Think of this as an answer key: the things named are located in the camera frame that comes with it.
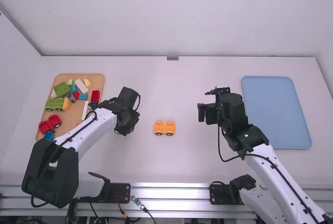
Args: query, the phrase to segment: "green toy car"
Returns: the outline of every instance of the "green toy car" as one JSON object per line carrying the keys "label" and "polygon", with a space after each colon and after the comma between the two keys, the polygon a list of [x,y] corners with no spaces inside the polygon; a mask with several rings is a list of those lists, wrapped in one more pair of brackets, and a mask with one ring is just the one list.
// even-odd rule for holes
{"label": "green toy car", "polygon": [[47,111],[62,111],[63,98],[49,98],[45,104],[45,110]]}

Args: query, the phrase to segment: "wooden tray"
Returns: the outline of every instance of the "wooden tray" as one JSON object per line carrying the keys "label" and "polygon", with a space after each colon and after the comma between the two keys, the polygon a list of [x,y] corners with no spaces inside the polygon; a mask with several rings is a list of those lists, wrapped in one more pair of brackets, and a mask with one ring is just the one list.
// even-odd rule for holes
{"label": "wooden tray", "polygon": [[[53,85],[50,88],[50,93],[48,98],[51,96],[52,89],[55,85],[59,84],[60,82],[65,82],[67,83],[69,79],[73,79],[74,81],[76,79],[81,79],[82,82],[84,83],[83,79],[88,79],[90,83],[92,84],[92,88],[89,89],[88,92],[88,101],[90,102],[91,97],[92,97],[92,91],[93,90],[99,90],[100,91],[100,97],[99,97],[99,102],[102,97],[102,92],[103,92],[103,86],[104,86],[104,76],[102,74],[59,74],[54,78]],[[54,129],[55,130],[55,138],[58,136],[61,136],[63,134],[66,134],[69,132],[71,129],[73,129],[76,124],[81,123],[83,120],[82,118],[82,112],[83,112],[83,107],[84,107],[84,101],[77,100],[75,103],[71,104],[71,108],[69,111],[44,111],[42,115],[41,121],[45,121],[48,119],[50,115],[58,115],[62,121],[62,124],[59,128]],[[37,127],[37,134],[36,134],[36,141],[40,140],[43,138],[44,135],[39,131]]]}

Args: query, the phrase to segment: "white robotic arm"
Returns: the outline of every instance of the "white robotic arm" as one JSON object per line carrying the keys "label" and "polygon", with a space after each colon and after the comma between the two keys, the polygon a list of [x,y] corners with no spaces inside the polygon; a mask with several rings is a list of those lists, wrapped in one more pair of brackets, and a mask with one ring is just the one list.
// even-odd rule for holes
{"label": "white robotic arm", "polygon": [[[70,132],[53,141],[41,139],[35,143],[22,182],[22,190],[31,194],[33,207],[48,203],[62,208],[74,197],[108,197],[110,180],[95,173],[89,180],[79,178],[79,161],[107,132],[126,136],[131,133],[140,114],[133,109],[140,95],[124,87],[118,97],[103,101],[95,111]],[[45,201],[34,204],[34,197]]]}
{"label": "white robotic arm", "polygon": [[215,95],[215,103],[198,104],[199,121],[206,119],[208,125],[217,124],[229,147],[238,153],[238,156],[228,160],[222,158],[219,132],[221,160],[223,162],[235,158],[245,160],[273,198],[256,186],[255,180],[249,175],[231,181],[231,192],[236,189],[241,201],[267,224],[333,223],[333,220],[305,194],[284,168],[264,133],[258,127],[248,124],[241,95],[231,93],[228,85],[216,86],[206,95]]}
{"label": "white robotic arm", "polygon": [[[323,222],[325,211],[295,182],[272,146],[261,144],[247,154],[245,162],[259,176],[273,198],[258,186],[251,190],[243,188],[240,190],[240,198],[246,206],[253,209],[267,224],[283,223],[285,220],[288,223],[326,223]],[[266,157],[273,164],[261,157]]]}

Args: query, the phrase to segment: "light blue tray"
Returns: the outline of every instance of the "light blue tray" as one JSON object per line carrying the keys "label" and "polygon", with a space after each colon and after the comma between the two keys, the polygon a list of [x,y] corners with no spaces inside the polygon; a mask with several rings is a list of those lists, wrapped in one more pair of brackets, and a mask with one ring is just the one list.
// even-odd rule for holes
{"label": "light blue tray", "polygon": [[244,77],[241,85],[249,123],[264,132],[273,148],[311,147],[303,111],[289,77]]}

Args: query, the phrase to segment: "white table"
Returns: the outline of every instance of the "white table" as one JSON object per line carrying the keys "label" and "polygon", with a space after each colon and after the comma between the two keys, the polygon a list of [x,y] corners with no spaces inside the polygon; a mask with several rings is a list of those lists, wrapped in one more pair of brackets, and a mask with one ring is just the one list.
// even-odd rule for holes
{"label": "white table", "polygon": [[[123,86],[139,92],[142,99],[135,131],[127,137],[107,133],[82,158],[82,173],[93,171],[112,181],[131,183],[228,182],[246,173],[255,177],[241,160],[220,162],[217,127],[198,122],[197,103],[213,102],[214,97],[204,93],[217,84],[227,83],[232,92],[242,94],[244,76],[288,76],[296,87],[312,147],[276,153],[299,183],[314,189],[332,188],[333,101],[311,57],[180,57],[179,61],[167,61],[166,57],[42,58],[3,157],[0,184],[22,181],[53,79],[59,73],[74,72],[104,74],[102,99],[118,96]],[[157,120],[175,121],[176,135],[154,135]],[[221,143],[224,157],[235,155],[226,141]],[[330,207],[328,211],[333,213],[333,204]]]}

